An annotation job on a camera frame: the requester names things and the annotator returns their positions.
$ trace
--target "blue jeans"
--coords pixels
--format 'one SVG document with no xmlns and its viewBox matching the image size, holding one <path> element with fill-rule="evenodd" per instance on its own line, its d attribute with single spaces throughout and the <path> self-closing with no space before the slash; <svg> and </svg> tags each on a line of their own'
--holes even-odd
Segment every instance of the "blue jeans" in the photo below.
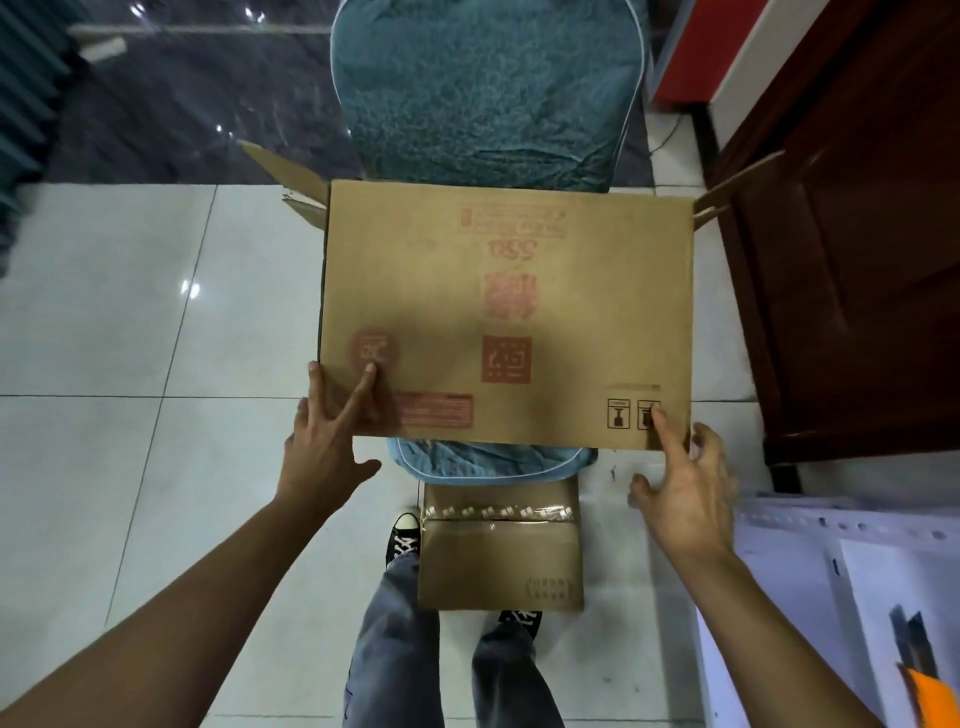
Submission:
<svg viewBox="0 0 960 728">
<path fill-rule="evenodd" d="M 383 573 L 363 618 L 344 694 L 345 728 L 442 728 L 440 616 L 417 606 L 420 559 L 408 553 Z M 473 653 L 479 728 L 563 728 L 519 624 L 497 624 Z"/>
</svg>

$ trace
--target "cable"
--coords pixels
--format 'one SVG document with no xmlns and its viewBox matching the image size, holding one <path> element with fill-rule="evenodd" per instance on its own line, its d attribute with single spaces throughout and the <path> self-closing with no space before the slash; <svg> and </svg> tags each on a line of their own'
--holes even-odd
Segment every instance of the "cable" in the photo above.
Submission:
<svg viewBox="0 0 960 728">
<path fill-rule="evenodd" d="M 673 125 L 673 129 L 670 130 L 670 133 L 666 136 L 666 138 L 663 140 L 663 142 L 661 143 L 661 145 L 660 145 L 659 147 L 657 147 L 657 149 L 652 149 L 652 150 L 650 150 L 650 151 L 647 153 L 647 157 L 648 157 L 648 158 L 649 158 L 649 157 L 652 157 L 652 156 L 654 155 L 654 153 L 659 152 L 661 149 L 663 149 L 663 147 L 666 146 L 666 143 L 667 143 L 668 141 L 670 141 L 670 137 L 673 136 L 674 133 L 677 131 L 677 129 L 680 128 L 681 122 L 683 122 L 683 121 L 684 121 L 684 116 L 683 116 L 682 114 L 678 114 L 678 115 L 677 115 L 677 123 Z"/>
</svg>

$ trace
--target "fragile symbol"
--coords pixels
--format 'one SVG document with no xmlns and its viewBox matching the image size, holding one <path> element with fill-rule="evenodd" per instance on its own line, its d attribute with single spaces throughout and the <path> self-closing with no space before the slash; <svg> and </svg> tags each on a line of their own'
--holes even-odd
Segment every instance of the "fragile symbol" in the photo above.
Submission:
<svg viewBox="0 0 960 728">
<path fill-rule="evenodd" d="M 652 413 L 654 404 L 659 404 L 657 400 L 637 400 L 636 401 L 636 428 L 653 429 L 654 416 Z"/>
<path fill-rule="evenodd" d="M 630 429 L 630 400 L 607 400 L 607 428 Z"/>
</svg>

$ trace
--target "red label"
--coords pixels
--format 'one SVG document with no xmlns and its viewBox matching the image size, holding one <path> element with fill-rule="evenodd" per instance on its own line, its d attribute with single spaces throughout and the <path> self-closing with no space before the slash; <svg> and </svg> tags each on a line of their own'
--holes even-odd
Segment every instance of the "red label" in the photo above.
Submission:
<svg viewBox="0 0 960 728">
<path fill-rule="evenodd" d="M 493 319 L 529 319 L 537 310 L 537 277 L 500 271 L 483 277 L 484 314 Z"/>
<path fill-rule="evenodd" d="M 400 424 L 409 427 L 473 427 L 473 395 L 398 392 Z"/>
<path fill-rule="evenodd" d="M 529 384 L 534 343 L 529 336 L 484 336 L 480 381 L 490 384 Z"/>
<path fill-rule="evenodd" d="M 462 232 L 494 236 L 566 237 L 566 210 L 542 205 L 482 205 L 460 211 Z"/>
<path fill-rule="evenodd" d="M 382 372 L 391 372 L 399 354 L 396 339 L 382 328 L 363 328 L 350 339 L 350 365 L 357 374 L 371 361 Z"/>
</svg>

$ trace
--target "shoelace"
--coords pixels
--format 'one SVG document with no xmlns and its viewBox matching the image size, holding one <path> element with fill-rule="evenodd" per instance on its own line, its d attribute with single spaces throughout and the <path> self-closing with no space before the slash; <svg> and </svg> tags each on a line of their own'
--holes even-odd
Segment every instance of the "shoelace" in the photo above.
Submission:
<svg viewBox="0 0 960 728">
<path fill-rule="evenodd" d="M 399 556 L 417 550 L 416 536 L 397 536 L 394 542 L 394 553 Z"/>
<path fill-rule="evenodd" d="M 536 612 L 516 612 L 516 611 L 514 611 L 514 612 L 512 612 L 512 614 L 514 615 L 514 619 L 516 619 L 516 621 L 518 621 L 520 624 L 532 625 L 534 622 L 537 621 L 537 613 L 536 613 Z"/>
</svg>

